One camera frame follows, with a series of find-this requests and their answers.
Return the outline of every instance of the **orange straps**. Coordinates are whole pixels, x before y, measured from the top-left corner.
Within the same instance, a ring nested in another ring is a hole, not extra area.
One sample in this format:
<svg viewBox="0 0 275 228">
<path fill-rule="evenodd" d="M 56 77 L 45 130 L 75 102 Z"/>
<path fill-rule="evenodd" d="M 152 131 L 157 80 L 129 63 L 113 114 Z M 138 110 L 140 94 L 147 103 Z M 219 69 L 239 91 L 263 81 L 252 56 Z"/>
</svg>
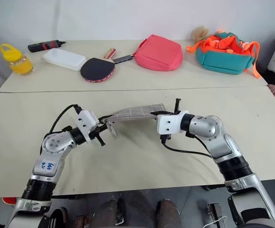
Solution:
<svg viewBox="0 0 275 228">
<path fill-rule="evenodd" d="M 257 61 L 257 58 L 259 56 L 259 51 L 260 51 L 260 44 L 256 41 L 253 41 L 253 42 L 250 42 L 250 44 L 253 44 L 255 47 L 256 47 L 256 59 L 255 59 L 255 62 L 253 64 L 253 74 L 255 75 L 255 77 L 257 79 L 260 79 L 262 76 L 259 74 L 259 72 L 256 70 L 256 61 Z"/>
<path fill-rule="evenodd" d="M 204 40 L 201 40 L 199 42 L 197 42 L 194 46 L 186 46 L 186 50 L 190 53 L 195 53 L 196 49 L 198 49 L 199 45 L 203 42 Z"/>
</svg>

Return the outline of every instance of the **red paddle handle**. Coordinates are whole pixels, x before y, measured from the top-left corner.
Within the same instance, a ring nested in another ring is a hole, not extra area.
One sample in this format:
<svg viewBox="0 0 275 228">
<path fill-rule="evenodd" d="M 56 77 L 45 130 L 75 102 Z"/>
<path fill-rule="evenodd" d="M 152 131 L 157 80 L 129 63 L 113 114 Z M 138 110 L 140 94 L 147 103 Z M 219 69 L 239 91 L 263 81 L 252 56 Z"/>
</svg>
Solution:
<svg viewBox="0 0 275 228">
<path fill-rule="evenodd" d="M 104 58 L 110 59 L 115 54 L 116 54 L 116 49 L 115 48 L 110 48 L 110 50 L 108 50 L 108 52 L 104 55 Z"/>
</svg>

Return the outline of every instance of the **white table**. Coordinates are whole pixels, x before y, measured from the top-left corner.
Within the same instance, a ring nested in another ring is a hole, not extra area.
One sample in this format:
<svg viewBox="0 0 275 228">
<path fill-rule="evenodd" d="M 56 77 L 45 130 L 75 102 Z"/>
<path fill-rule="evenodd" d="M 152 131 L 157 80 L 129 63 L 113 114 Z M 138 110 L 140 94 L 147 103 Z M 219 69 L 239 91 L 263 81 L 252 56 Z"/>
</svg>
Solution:
<svg viewBox="0 0 275 228">
<path fill-rule="evenodd" d="M 69 104 L 80 104 L 100 117 L 128 106 L 164 103 L 192 114 L 217 115 L 262 180 L 275 179 L 275 98 L 266 86 L 153 91 L 101 91 L 0 94 L 0 197 L 20 196 L 39 155 L 42 138 Z M 75 126 L 68 112 L 57 125 Z M 223 178 L 207 157 L 166 150 L 154 120 L 116 126 L 120 138 L 104 132 L 105 147 L 82 144 L 66 158 L 56 195 L 176 186 L 220 184 Z M 205 152 L 184 134 L 174 148 Z"/>
<path fill-rule="evenodd" d="M 69 41 L 61 49 L 90 57 L 103 57 L 109 48 L 117 49 L 114 58 L 132 54 L 141 40 Z M 42 56 L 46 51 L 27 53 L 36 71 L 29 76 L 11 74 L 0 88 L 2 93 L 52 92 L 52 91 L 108 91 L 153 90 L 182 88 L 214 88 L 265 86 L 263 79 L 249 73 L 228 75 L 203 69 L 194 54 L 186 51 L 187 41 L 182 45 L 184 60 L 181 66 L 170 72 L 158 72 L 142 68 L 135 60 L 117 64 L 113 76 L 101 83 L 86 82 L 79 71 L 46 63 Z"/>
</svg>

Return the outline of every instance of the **black paddle face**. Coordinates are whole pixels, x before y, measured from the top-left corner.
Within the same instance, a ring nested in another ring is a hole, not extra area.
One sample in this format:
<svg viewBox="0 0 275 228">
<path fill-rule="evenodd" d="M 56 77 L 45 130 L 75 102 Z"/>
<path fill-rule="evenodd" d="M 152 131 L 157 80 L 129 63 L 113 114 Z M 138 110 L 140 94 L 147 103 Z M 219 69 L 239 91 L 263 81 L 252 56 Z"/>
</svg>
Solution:
<svg viewBox="0 0 275 228">
<path fill-rule="evenodd" d="M 113 73 L 114 68 L 114 62 L 91 58 L 82 66 L 80 74 L 87 81 L 101 81 Z"/>
</svg>

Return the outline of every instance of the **pink bag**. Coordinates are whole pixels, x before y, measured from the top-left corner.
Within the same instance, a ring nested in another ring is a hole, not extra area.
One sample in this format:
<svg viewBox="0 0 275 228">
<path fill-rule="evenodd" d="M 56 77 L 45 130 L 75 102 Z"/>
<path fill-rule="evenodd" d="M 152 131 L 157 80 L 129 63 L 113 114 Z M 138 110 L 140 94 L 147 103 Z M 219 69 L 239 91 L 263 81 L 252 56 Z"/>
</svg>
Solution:
<svg viewBox="0 0 275 228">
<path fill-rule="evenodd" d="M 157 71 L 175 70 L 183 61 L 180 44 L 156 35 L 145 39 L 133 56 L 138 65 Z"/>
</svg>

